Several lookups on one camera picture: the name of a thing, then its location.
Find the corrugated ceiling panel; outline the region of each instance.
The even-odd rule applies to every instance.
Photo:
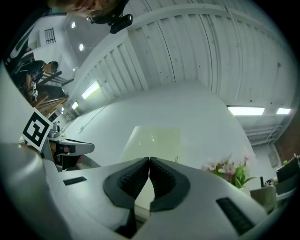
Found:
[[[199,15],[175,16],[159,21],[169,50],[175,81],[198,79],[211,88],[211,59]]]
[[[169,52],[156,21],[131,32],[129,38],[149,88],[174,82]]]
[[[276,24],[268,17],[268,15],[251,0],[225,0],[227,5],[235,10],[247,14],[248,16],[257,19],[263,25],[271,29],[278,35],[282,35]]]
[[[124,15],[132,14],[133,17],[138,17],[150,11],[151,9],[145,0],[130,0],[124,8],[123,13]]]
[[[271,102],[278,106],[292,107],[292,98],[297,84],[297,68],[283,49],[277,49],[278,67],[276,83],[273,86]]]
[[[100,90],[86,100],[81,95],[94,82],[98,81]],[[109,102],[115,97],[142,90],[128,50],[124,43],[115,47],[91,69],[81,81],[75,96],[82,111]]]
[[[213,36],[210,50],[216,54],[217,59],[213,72],[213,75],[217,75],[213,79],[216,93],[223,101],[232,101],[239,80],[238,40],[233,22],[230,18],[215,15],[204,16],[203,19],[206,32],[211,32]]]
[[[193,3],[192,0],[146,0],[151,10],[156,10],[168,6]]]
[[[269,85],[274,79],[274,71],[276,71],[277,66],[276,52],[270,50],[273,47],[270,39],[267,37],[264,40],[265,35],[252,26],[237,21],[237,28],[242,51],[242,75],[237,101],[252,103],[254,106],[265,106],[270,98],[270,92],[264,94],[261,99],[258,97],[262,93],[257,95],[257,92],[260,91],[261,85]]]
[[[237,117],[237,120],[243,129],[267,128],[268,126],[276,126],[282,119],[283,115],[273,116],[242,116]]]

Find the ceiling light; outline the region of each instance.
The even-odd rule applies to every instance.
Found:
[[[80,51],[83,51],[83,50],[84,50],[83,44],[80,44],[80,45],[79,45],[79,50],[80,50]]]
[[[73,105],[72,105],[72,108],[75,109],[76,107],[78,107],[78,103],[74,102]]]
[[[276,114],[289,114],[290,113],[290,109],[288,108],[278,108],[278,111]]]
[[[228,107],[234,116],[262,115],[263,107]]]
[[[86,99],[89,95],[91,95],[94,91],[100,88],[97,81],[95,81],[88,89],[82,94],[83,99]]]

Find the flower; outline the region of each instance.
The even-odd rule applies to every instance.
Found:
[[[236,166],[234,163],[228,163],[227,165],[224,165],[222,168],[219,169],[219,173],[224,173],[225,175],[228,176],[233,176],[236,171]]]
[[[202,170],[202,171],[207,171],[207,170],[209,170],[209,169],[210,169],[209,167],[206,167],[206,166],[204,166],[204,165],[201,167],[201,170]]]
[[[230,160],[230,158],[231,158],[231,156],[232,156],[232,153],[229,154],[227,157],[224,157],[224,156],[223,156],[223,157],[221,158],[221,161],[220,161],[219,164],[224,165],[224,164],[228,163],[229,160]]]
[[[257,161],[255,158],[255,154],[249,153],[248,149],[245,146],[243,148],[242,154],[244,156],[244,161],[243,161],[245,163],[244,166],[250,166]]]
[[[208,164],[210,171],[214,171],[219,163],[217,163],[215,160],[209,159],[207,164]]]

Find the ceiling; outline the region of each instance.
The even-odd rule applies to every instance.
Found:
[[[109,34],[109,26],[90,24],[82,17],[70,16],[65,25],[65,32],[80,68],[95,46]],[[80,44],[84,45],[84,51],[79,50]]]
[[[125,13],[135,16],[132,26],[115,35],[89,30],[94,35],[82,41],[93,48],[86,52],[76,50],[81,40],[75,36],[81,38],[87,22],[78,24],[77,34],[67,28],[82,65],[65,91],[79,103],[79,112],[130,92],[197,79],[226,105],[266,108],[263,116],[238,117],[252,145],[274,141],[287,126],[291,117],[276,110],[298,106],[297,61],[275,24],[253,3],[131,0]],[[94,81],[100,90],[83,100]]]

